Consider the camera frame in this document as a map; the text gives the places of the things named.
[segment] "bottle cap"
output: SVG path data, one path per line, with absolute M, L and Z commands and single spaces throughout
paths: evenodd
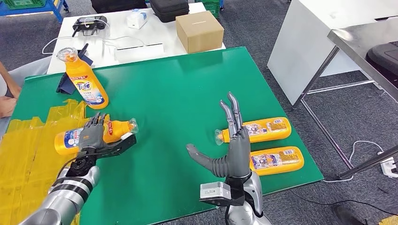
M 215 130 L 214 131 L 214 137 L 215 137 L 215 143 L 217 145 L 221 145 L 224 143 L 224 137 L 222 136 L 222 131 L 221 130 Z
M 131 120 L 129 120 L 129 124 L 130 124 L 130 132 L 132 132 L 133 134 L 138 133 L 138 124 L 135 118 L 131 118 Z
M 74 62 L 78 58 L 77 50 L 73 47 L 62 48 L 58 52 L 57 58 L 64 62 Z

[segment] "yellow tape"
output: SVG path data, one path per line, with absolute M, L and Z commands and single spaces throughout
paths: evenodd
M 398 216 L 388 217 L 383 219 L 379 225 L 398 225 Z
M 54 137 L 82 127 L 85 106 L 69 99 L 50 108 L 46 123 L 38 117 L 10 122 L 0 143 L 0 225 L 18 224 L 40 206 L 61 166 L 75 156 L 59 155 Z

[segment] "power strip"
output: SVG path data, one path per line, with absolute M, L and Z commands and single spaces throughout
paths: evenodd
M 394 163 L 395 161 L 393 157 L 390 157 L 380 163 L 383 174 L 389 178 L 398 178 L 397 166 Z

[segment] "orange bottle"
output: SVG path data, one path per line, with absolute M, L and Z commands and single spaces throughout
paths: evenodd
M 91 67 L 78 57 L 75 48 L 61 49 L 57 58 L 65 62 L 66 73 L 90 108 L 103 109 L 108 105 L 107 93 Z
M 286 117 L 244 122 L 243 126 L 249 132 L 250 143 L 284 139 L 291 134 L 291 125 Z M 215 142 L 217 145 L 229 143 L 230 133 L 228 129 L 215 130 Z
M 60 155 L 74 154 L 79 151 L 79 137 L 83 128 L 61 132 L 55 136 L 55 150 Z M 138 125 L 134 118 L 129 121 L 111 121 L 109 115 L 104 119 L 103 140 L 106 143 L 119 141 L 127 132 L 138 133 Z
M 303 154 L 294 146 L 250 152 L 250 169 L 259 176 L 295 171 L 303 166 Z

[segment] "black case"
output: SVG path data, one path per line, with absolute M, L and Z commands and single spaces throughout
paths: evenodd
M 187 0 L 149 0 L 155 15 L 163 23 L 176 20 L 176 16 L 189 13 Z
M 119 12 L 134 8 L 147 8 L 145 0 L 91 0 L 97 13 Z

